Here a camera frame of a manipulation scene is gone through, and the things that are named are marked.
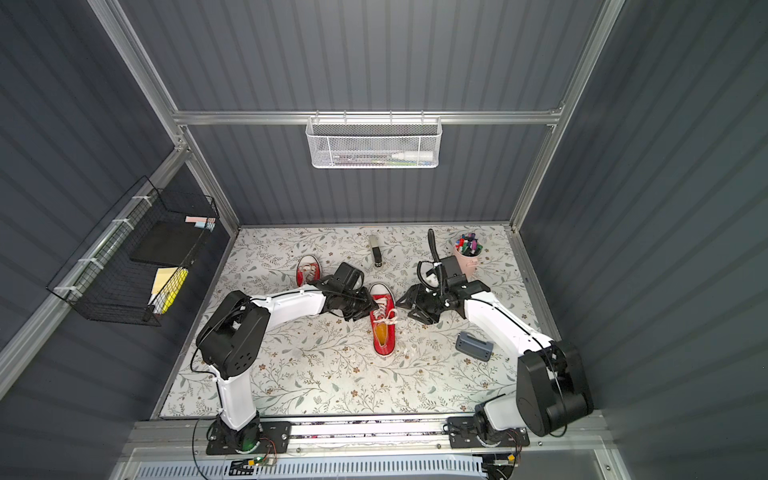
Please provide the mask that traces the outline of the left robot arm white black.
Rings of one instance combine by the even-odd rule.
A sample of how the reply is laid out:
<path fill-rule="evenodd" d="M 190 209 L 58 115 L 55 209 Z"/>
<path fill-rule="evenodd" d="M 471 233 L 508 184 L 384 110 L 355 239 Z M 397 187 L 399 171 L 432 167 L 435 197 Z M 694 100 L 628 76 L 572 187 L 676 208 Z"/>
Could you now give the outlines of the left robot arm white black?
<path fill-rule="evenodd" d="M 235 290 L 224 298 L 195 344 L 215 378 L 221 405 L 218 417 L 227 428 L 240 432 L 257 417 L 250 370 L 266 333 L 323 313 L 339 313 L 346 321 L 368 316 L 377 304 L 363 281 L 363 272 L 344 262 L 333 274 L 293 290 L 264 295 Z"/>

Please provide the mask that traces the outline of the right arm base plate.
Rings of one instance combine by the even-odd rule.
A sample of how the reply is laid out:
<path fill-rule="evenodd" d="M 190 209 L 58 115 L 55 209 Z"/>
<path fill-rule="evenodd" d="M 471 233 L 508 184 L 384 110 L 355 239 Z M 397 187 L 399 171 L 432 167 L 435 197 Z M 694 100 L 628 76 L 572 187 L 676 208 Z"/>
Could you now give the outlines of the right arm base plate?
<path fill-rule="evenodd" d="M 443 425 L 443 432 L 448 435 L 452 449 L 522 449 L 530 445 L 525 428 L 497 430 L 480 413 L 448 417 Z"/>

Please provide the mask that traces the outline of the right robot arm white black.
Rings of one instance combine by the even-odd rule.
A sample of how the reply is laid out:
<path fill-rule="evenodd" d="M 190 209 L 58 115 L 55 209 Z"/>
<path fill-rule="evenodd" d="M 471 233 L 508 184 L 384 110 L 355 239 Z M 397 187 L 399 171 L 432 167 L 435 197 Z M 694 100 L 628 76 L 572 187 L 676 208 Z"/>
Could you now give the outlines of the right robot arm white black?
<path fill-rule="evenodd" d="M 503 432 L 523 427 L 547 436 L 594 411 L 583 362 L 573 344 L 526 324 L 489 286 L 469 281 L 453 257 L 418 262 L 417 278 L 418 283 L 396 301 L 410 318 L 432 325 L 444 313 L 455 311 L 517 362 L 515 392 L 475 409 L 474 430 L 481 441 L 490 443 Z"/>

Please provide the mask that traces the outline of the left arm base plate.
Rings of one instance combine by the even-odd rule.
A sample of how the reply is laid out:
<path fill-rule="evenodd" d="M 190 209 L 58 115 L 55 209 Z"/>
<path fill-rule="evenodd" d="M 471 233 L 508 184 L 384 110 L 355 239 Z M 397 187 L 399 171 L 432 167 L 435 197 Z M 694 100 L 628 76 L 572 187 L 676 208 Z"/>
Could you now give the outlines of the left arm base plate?
<path fill-rule="evenodd" d="M 216 419 L 206 431 L 207 455 L 265 455 L 282 454 L 288 449 L 292 424 L 290 422 L 261 422 L 252 420 L 236 431 L 221 419 Z"/>

